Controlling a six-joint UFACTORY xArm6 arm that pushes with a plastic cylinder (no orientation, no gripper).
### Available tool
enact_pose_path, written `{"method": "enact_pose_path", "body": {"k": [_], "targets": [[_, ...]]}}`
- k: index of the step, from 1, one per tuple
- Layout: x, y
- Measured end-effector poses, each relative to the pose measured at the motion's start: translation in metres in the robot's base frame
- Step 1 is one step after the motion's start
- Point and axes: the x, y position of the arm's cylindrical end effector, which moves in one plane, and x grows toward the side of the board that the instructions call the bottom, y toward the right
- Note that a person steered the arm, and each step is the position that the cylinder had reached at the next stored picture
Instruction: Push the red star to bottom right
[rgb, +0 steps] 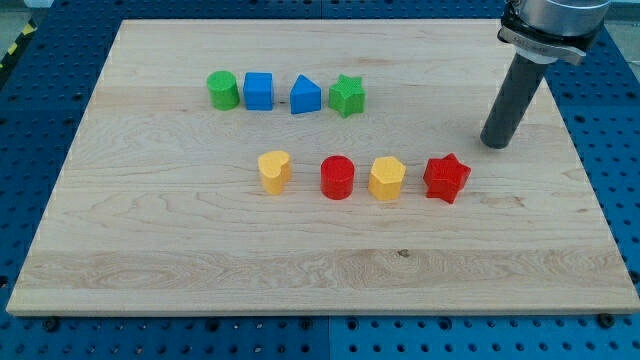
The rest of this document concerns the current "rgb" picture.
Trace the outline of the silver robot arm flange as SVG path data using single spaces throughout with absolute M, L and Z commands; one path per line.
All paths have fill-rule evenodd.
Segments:
M 508 0 L 497 37 L 531 62 L 579 65 L 610 5 L 610 0 Z

